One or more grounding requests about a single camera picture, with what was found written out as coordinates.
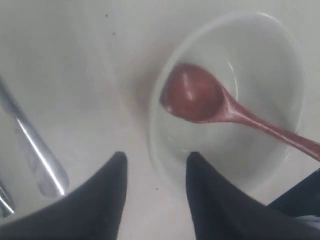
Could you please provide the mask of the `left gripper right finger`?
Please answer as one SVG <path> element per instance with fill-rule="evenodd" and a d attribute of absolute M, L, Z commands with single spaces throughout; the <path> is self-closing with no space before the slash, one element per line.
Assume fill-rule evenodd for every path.
<path fill-rule="evenodd" d="M 290 217 L 222 176 L 198 152 L 186 159 L 186 196 L 198 240 L 318 240 L 320 216 Z"/>

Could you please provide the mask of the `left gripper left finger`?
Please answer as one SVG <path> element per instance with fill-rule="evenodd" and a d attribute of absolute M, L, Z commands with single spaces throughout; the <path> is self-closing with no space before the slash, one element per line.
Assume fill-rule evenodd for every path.
<path fill-rule="evenodd" d="M 118 151 L 54 204 L 0 228 L 2 240 L 115 240 L 127 196 L 128 159 Z"/>

